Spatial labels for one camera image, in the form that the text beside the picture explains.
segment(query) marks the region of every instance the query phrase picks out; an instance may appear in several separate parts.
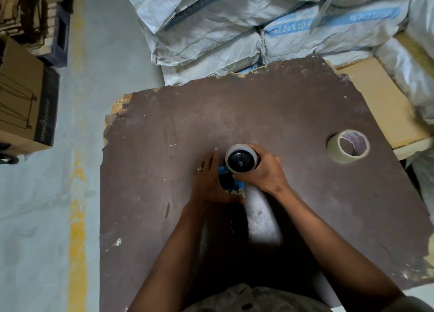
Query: person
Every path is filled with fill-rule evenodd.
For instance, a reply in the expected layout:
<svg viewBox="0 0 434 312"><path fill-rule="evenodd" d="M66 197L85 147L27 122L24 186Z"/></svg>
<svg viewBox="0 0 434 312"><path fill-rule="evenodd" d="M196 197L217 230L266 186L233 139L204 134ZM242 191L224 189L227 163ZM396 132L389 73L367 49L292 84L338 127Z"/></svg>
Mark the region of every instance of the person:
<svg viewBox="0 0 434 312"><path fill-rule="evenodd" d="M234 174L271 194L287 211L346 311L434 311L406 297L394 282L346 242L307 206L286 180L280 159L259 145L258 167ZM182 309L184 289L202 221L213 203L242 202L220 186L218 149L201 161L191 197L128 312L173 312ZM195 303L185 311L330 311L314 299L266 287L240 284Z"/></svg>

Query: grey floor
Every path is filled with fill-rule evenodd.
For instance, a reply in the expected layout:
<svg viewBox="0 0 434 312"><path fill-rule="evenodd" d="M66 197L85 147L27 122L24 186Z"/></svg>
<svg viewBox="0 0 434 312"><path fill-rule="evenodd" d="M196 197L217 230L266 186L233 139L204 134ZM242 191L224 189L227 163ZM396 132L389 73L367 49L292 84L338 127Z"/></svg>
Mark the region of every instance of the grey floor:
<svg viewBox="0 0 434 312"><path fill-rule="evenodd" d="M124 94L164 85L128 0L75 0L60 74L54 147L0 167L2 311L99 310L104 117ZM410 294L434 306L433 285Z"/></svg>

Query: hand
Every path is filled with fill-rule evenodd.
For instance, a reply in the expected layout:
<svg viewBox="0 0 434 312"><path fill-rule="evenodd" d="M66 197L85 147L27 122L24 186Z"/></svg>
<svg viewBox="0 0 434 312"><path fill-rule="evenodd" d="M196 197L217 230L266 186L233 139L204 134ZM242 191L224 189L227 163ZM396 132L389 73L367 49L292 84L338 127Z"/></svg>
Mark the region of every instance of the hand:
<svg viewBox="0 0 434 312"><path fill-rule="evenodd" d="M189 203L206 209L212 203L241 203L243 201L242 196L227 193L221 187L218 178L219 163L218 149L215 148L210 156L198 164L198 167L203 170L198 170L196 173Z"/></svg>
<svg viewBox="0 0 434 312"><path fill-rule="evenodd" d="M241 182L251 183L273 196L284 189L292 191L280 165L280 158L272 155L260 145L250 144L250 146L261 157L261 162L255 170L234 174L234 178Z"/></svg>

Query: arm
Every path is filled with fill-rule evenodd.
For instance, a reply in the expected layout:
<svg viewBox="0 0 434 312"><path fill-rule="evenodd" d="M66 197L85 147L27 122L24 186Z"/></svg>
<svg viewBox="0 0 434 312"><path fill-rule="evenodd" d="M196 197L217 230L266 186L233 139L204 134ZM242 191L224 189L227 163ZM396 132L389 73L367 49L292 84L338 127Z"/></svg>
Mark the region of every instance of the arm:
<svg viewBox="0 0 434 312"><path fill-rule="evenodd" d="M220 186L217 149L198 166L203 170L196 174L190 201L128 311L180 311L206 209L211 203L241 202Z"/></svg>
<svg viewBox="0 0 434 312"><path fill-rule="evenodd" d="M346 311L380 311L404 294L377 266L307 206L286 181L280 159L251 145L261 163L237 180L273 195L285 208Z"/></svg>

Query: worn table surface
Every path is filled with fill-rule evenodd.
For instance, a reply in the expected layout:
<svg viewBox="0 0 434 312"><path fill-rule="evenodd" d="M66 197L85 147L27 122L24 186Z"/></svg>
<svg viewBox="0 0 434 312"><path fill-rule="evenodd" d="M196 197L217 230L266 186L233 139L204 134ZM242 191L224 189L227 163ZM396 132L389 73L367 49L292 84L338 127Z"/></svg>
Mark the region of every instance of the worn table surface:
<svg viewBox="0 0 434 312"><path fill-rule="evenodd" d="M306 203L400 288L431 281L426 207L362 95L322 58L141 91L125 106L106 130L101 165L101 311L130 305L188 201L198 160L236 143L280 156ZM326 142L350 128L371 152L340 165ZM214 206L186 302L244 282L339 304L279 204L254 187L246 195L249 240L232 241L226 206Z"/></svg>

